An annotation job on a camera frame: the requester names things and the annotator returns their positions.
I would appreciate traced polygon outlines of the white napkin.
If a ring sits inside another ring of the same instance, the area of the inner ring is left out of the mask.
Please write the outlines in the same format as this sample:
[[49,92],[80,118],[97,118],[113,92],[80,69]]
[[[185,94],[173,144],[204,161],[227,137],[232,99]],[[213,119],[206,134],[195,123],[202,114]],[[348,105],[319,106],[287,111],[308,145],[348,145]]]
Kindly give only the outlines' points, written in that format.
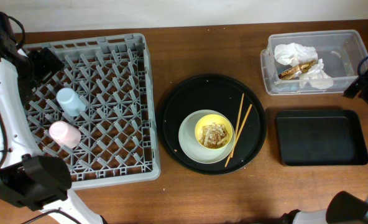
[[307,83],[313,88],[324,90],[331,88],[334,85],[332,78],[323,70],[323,59],[311,66],[311,68],[304,74],[300,75],[300,88],[304,88]]
[[274,59],[282,65],[297,66],[301,63],[318,59],[318,54],[314,47],[307,47],[301,44],[279,44],[274,48]]

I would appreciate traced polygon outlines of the light blue plastic cup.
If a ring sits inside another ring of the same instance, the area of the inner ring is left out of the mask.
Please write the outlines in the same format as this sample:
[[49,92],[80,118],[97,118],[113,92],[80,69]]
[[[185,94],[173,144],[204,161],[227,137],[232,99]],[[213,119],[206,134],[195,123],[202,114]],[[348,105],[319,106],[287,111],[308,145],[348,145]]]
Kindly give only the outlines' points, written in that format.
[[69,116],[79,116],[85,111],[86,105],[80,100],[80,96],[71,88],[62,88],[57,92],[57,101],[64,113]]

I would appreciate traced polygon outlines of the pink plastic cup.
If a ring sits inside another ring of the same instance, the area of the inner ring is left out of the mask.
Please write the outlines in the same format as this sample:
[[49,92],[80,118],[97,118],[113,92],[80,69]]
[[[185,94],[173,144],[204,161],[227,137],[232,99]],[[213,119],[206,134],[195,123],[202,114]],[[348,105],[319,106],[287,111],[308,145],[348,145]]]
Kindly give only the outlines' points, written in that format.
[[74,148],[79,145],[81,132],[74,126],[64,122],[56,121],[48,129],[51,138],[59,145]]

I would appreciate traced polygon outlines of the gold coffee sachet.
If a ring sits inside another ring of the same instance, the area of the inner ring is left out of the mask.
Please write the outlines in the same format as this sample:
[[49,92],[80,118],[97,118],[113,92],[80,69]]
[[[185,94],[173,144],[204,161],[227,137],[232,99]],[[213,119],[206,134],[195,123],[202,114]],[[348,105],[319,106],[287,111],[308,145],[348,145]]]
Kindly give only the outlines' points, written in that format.
[[312,60],[309,62],[301,63],[299,65],[296,65],[292,68],[289,68],[288,70],[280,73],[278,75],[279,79],[281,80],[293,80],[296,77],[299,77],[300,75],[307,73],[309,69],[317,63],[316,60]]

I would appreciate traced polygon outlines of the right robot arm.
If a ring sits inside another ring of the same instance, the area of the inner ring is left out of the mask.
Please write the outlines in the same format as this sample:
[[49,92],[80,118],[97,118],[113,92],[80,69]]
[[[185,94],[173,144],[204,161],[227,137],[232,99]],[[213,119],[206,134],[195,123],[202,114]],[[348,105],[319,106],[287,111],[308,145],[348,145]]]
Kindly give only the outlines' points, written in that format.
[[[286,166],[365,165],[368,153],[352,110],[286,110],[276,117],[280,157]],[[337,193],[315,212],[292,210],[280,223],[368,223],[368,197]]]

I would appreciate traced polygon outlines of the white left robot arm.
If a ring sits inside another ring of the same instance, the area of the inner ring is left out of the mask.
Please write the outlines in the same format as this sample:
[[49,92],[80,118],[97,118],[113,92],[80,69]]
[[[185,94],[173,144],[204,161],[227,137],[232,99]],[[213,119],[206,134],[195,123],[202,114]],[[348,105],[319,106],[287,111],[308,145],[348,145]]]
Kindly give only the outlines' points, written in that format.
[[29,83],[62,68],[47,48],[0,56],[0,199],[59,223],[105,223],[72,189],[65,162],[42,155],[24,113],[21,96],[32,91]]

